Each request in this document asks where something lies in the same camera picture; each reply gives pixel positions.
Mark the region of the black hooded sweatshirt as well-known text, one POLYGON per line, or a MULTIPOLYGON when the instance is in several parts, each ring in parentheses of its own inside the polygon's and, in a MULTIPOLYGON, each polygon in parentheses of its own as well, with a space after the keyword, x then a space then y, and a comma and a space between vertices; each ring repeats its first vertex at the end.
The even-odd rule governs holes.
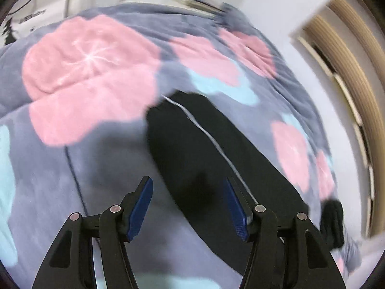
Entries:
POLYGON ((244 273, 250 246, 236 235, 225 179, 246 185, 280 217, 304 212, 330 249, 343 246, 343 209, 323 147, 309 142, 296 118, 264 106, 219 110, 206 97, 178 91, 150 108, 148 145, 169 193, 202 239, 194 271, 225 285, 244 273))

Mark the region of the grey floral fleece blanket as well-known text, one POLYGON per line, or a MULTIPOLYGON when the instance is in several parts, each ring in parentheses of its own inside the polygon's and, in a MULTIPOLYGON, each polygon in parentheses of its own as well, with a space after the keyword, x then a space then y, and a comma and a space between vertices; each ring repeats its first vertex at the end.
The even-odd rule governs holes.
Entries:
MULTIPOLYGON (((67 217, 96 215, 141 178, 154 193, 127 246, 141 288, 236 288, 193 270, 204 245, 165 185, 148 145, 150 108, 196 93, 221 110, 264 106, 295 117, 334 168, 321 117, 276 47, 234 7, 208 18, 122 4, 42 27, 1 50, 1 262, 30 288, 67 217)), ((343 223, 332 249, 343 278, 361 264, 343 223)))

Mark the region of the beige window curtain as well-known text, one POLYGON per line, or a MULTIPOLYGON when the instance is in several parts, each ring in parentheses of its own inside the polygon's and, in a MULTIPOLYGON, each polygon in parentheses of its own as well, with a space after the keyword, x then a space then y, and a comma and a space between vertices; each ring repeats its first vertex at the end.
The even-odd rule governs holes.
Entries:
POLYGON ((341 99, 361 170, 361 235, 384 232, 384 27, 365 0, 330 0, 296 40, 341 99))

